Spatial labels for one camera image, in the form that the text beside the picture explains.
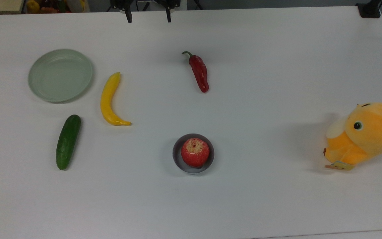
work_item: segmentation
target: red apple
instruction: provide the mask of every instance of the red apple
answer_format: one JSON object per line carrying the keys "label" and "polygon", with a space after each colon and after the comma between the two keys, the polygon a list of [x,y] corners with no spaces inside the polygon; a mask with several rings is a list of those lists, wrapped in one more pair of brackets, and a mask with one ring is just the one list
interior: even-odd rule
{"label": "red apple", "polygon": [[181,149],[181,156],[184,162],[195,168],[204,165],[209,157],[209,145],[201,139],[192,138],[185,141]]}

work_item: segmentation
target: banana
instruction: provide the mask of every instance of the banana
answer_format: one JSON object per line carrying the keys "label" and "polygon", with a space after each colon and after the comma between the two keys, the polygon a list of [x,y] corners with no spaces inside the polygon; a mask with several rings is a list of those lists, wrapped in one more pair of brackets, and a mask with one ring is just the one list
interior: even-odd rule
{"label": "banana", "polygon": [[112,74],[111,77],[106,82],[106,85],[103,89],[103,94],[101,94],[100,108],[101,113],[103,114],[104,119],[112,125],[131,125],[129,121],[124,121],[119,116],[117,116],[111,109],[111,101],[114,95],[114,92],[117,89],[117,86],[120,82],[120,72]]}

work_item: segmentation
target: gray bowl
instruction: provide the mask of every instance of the gray bowl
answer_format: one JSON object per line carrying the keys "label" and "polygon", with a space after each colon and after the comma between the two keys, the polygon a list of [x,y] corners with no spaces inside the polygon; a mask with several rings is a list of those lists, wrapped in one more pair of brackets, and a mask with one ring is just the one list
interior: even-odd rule
{"label": "gray bowl", "polygon": [[[181,149],[182,149],[182,146],[185,144],[185,141],[192,138],[201,139],[204,142],[206,142],[207,145],[209,146],[209,150],[210,150],[209,158],[207,159],[206,163],[204,163],[204,165],[200,168],[194,168],[187,165],[181,156]],[[213,149],[212,143],[206,137],[204,137],[203,135],[199,135],[197,133],[189,133],[180,137],[178,141],[176,141],[175,145],[173,146],[173,160],[175,161],[176,165],[180,169],[182,169],[183,171],[189,174],[198,174],[208,169],[213,162],[214,156],[215,156],[215,151]]]}

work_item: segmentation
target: red chili pepper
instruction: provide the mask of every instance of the red chili pepper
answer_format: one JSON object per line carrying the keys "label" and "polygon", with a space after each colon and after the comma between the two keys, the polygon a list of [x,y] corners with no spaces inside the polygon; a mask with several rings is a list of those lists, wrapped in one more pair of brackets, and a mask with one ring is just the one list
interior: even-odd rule
{"label": "red chili pepper", "polygon": [[184,51],[182,54],[187,53],[190,55],[190,66],[194,72],[195,79],[197,80],[198,87],[203,93],[209,90],[209,84],[207,83],[207,68],[200,56],[193,55],[189,51]]}

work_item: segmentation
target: cucumber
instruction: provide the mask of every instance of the cucumber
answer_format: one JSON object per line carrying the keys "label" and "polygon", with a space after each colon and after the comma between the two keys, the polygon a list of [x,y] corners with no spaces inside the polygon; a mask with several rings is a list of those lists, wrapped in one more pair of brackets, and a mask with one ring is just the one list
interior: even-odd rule
{"label": "cucumber", "polygon": [[80,128],[81,118],[77,115],[69,116],[64,123],[56,151],[57,167],[60,170],[65,170],[70,163]]}

